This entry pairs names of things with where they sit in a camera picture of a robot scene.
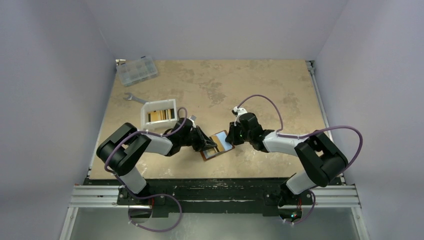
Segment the gold patterned credit card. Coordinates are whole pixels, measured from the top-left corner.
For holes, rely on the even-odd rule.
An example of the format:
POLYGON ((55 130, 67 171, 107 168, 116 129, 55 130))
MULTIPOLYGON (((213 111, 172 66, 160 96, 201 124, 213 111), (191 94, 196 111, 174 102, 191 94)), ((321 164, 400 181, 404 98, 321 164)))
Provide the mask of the gold patterned credit card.
POLYGON ((232 149, 232 145, 225 141, 227 137, 227 132, 221 131, 211 136, 211 139, 217 143, 217 147, 215 147, 215 151, 217 153, 227 152, 232 149))

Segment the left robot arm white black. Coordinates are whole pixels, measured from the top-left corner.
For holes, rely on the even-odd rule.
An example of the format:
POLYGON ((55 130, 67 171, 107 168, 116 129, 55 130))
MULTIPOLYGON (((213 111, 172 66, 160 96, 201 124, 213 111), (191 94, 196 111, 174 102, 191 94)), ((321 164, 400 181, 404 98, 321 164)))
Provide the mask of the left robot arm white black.
POLYGON ((203 152, 217 147, 217 143, 188 118, 181 117, 163 134, 140 131, 126 122, 97 147, 96 156, 104 163, 104 169, 127 187, 130 199, 142 205, 149 199, 150 185, 136 168, 139 159, 144 153, 171 157, 182 147, 203 152))

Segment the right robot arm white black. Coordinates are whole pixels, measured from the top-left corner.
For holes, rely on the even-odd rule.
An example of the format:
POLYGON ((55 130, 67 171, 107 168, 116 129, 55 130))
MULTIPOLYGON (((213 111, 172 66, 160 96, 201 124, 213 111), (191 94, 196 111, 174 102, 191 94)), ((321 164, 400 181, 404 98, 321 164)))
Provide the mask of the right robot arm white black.
POLYGON ((279 135, 272 129, 263 129, 257 116, 243 108, 232 111, 235 121, 230 122, 226 142, 241 145, 248 142, 256 151, 283 153, 298 157, 303 170, 280 185, 278 206, 296 205, 300 195, 319 186, 326 187, 347 166, 348 160, 323 132, 312 135, 279 135))

